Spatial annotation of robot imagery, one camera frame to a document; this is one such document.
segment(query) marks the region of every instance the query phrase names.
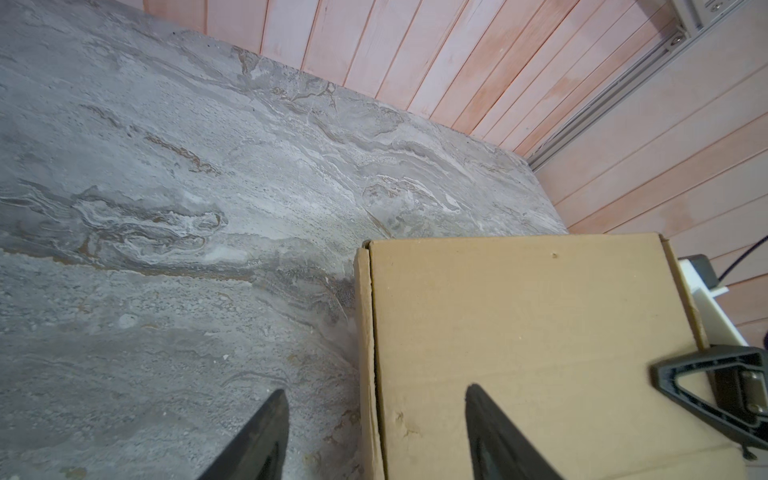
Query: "wood plank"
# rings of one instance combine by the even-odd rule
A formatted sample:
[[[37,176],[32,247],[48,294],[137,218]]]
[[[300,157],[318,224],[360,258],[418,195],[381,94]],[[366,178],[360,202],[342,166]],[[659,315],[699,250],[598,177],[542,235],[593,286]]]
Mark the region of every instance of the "wood plank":
[[[613,0],[601,5],[504,113],[485,139],[493,144],[501,144],[554,84],[633,5],[633,0]]]
[[[768,150],[768,114],[765,114],[653,180],[625,194],[571,226],[571,233],[605,233],[680,192],[696,187],[719,173]]]
[[[531,151],[580,110],[585,98],[599,94],[598,88],[608,79],[623,74],[637,61],[637,53],[643,54],[658,46],[675,29],[674,13],[669,4],[660,8],[599,67],[595,68],[515,149],[521,156]]]
[[[406,36],[419,0],[376,0],[344,86],[375,97]]]
[[[133,8],[138,8],[141,11],[144,11],[144,0],[118,0],[120,3],[124,3],[128,6],[131,6]]]
[[[768,112],[768,66],[747,77],[679,124],[556,204],[567,226]]]
[[[561,202],[765,65],[765,45],[768,2],[738,8],[543,165],[541,186]]]
[[[533,83],[542,70],[558,52],[573,38],[579,28],[600,8],[605,0],[579,0],[579,3],[571,10],[560,25],[549,36],[547,41],[539,48],[536,55],[522,69],[512,83],[507,87],[502,96],[493,104],[493,107],[480,120],[480,123],[472,131],[472,136],[484,138],[496,125],[502,115],[515,103],[528,86]]]
[[[208,35],[261,52],[267,0],[208,0]]]
[[[261,54],[301,68],[318,0],[272,0],[266,8]]]
[[[432,115],[503,3],[504,0],[469,0],[408,106],[409,112],[424,118]]]
[[[373,0],[320,0],[302,69],[344,84]]]
[[[768,333],[768,318],[760,319],[754,322],[744,323],[742,325],[739,325],[737,329],[739,330],[739,333],[741,333],[741,336],[744,337],[746,342],[750,344],[750,346],[756,346],[761,349],[765,348],[763,339],[765,338],[766,333]],[[756,466],[757,468],[760,468],[760,465],[748,465],[748,466],[749,467]]]
[[[422,84],[467,0],[422,0],[376,98],[403,110]]]
[[[547,38],[576,5],[576,0],[546,0],[525,27],[504,58],[453,124],[455,130],[469,134],[502,96],[509,84],[533,58]]]
[[[753,200],[670,238],[679,257],[715,258],[756,243],[768,234],[768,196]]]
[[[549,115],[581,82],[587,79],[590,73],[598,68],[607,58],[614,53],[633,33],[648,22],[648,12],[652,12],[651,18],[666,4],[660,4],[659,0],[637,0],[614,23],[589,50],[563,75],[562,78],[550,88],[548,92],[521,120],[507,138],[502,142],[503,148],[515,151],[520,143]],[[669,21],[669,16],[664,23],[655,28],[658,30]]]
[[[768,318],[768,275],[728,286],[715,298],[734,325]]]
[[[722,275],[725,270],[731,266],[737,258],[741,257],[742,253],[746,252],[752,244],[745,245],[744,247],[734,250],[733,252],[726,253],[710,259],[712,268],[718,276]],[[763,244],[757,247],[750,255],[739,263],[736,268],[728,273],[728,276],[723,279],[726,283],[738,283],[748,280],[754,276],[765,275],[768,273],[768,244]]]
[[[184,28],[205,33],[206,0],[144,0],[144,11]]]
[[[665,237],[768,194],[768,152],[763,152],[677,195],[609,233],[659,232]]]
[[[545,5],[551,3],[552,0],[548,0]],[[540,6],[542,0],[517,0],[502,5],[496,18],[488,26],[488,30],[480,38],[475,50],[438,103],[430,117],[432,121],[447,127],[454,124],[472,99],[472,95],[512,47]]]

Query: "black plastic part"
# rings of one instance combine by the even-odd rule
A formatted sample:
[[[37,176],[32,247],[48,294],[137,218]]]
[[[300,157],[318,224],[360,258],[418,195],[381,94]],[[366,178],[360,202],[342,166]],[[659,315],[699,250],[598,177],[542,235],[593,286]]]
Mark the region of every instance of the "black plastic part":
[[[746,447],[768,450],[768,418],[745,407],[739,376],[743,371],[766,374],[768,351],[750,346],[714,346],[659,362],[650,368],[654,387],[704,420],[726,437]],[[677,377],[693,372],[712,372],[717,406],[677,384]]]
[[[288,400],[276,390],[198,480],[279,480],[288,444]]]
[[[682,257],[678,260],[689,260],[690,264],[696,269],[696,273],[701,277],[701,281],[704,282],[704,285],[706,285],[708,289],[712,290],[718,283],[720,283],[717,279],[715,269],[712,268],[712,263],[710,263],[710,259],[706,255],[699,253],[689,257]]]
[[[475,480],[563,480],[479,385],[465,401]]]

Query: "box lid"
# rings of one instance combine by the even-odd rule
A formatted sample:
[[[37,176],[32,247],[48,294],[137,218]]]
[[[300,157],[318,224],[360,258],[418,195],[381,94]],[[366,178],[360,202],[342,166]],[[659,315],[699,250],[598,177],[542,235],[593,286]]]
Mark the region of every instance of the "box lid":
[[[742,478],[733,444],[650,384],[697,348],[669,255],[656,234],[371,242],[366,476],[471,478],[476,382],[566,480]]]

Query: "white speck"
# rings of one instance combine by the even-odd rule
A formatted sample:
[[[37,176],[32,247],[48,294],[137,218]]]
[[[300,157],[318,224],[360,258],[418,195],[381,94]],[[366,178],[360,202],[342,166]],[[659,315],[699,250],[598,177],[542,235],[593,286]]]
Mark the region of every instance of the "white speck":
[[[139,319],[135,315],[131,315],[130,313],[124,313],[120,316],[120,319],[118,319],[118,326],[122,329],[129,329],[132,326],[136,326],[136,324],[139,322]]]

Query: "screw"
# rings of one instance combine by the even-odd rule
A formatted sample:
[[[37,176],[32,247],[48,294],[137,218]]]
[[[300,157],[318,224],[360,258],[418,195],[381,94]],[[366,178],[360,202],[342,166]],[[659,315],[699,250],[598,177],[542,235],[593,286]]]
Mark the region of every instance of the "screw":
[[[746,409],[754,413],[755,415],[759,415],[766,411],[763,407],[759,405],[755,405],[754,403],[750,403],[748,406],[746,406]]]

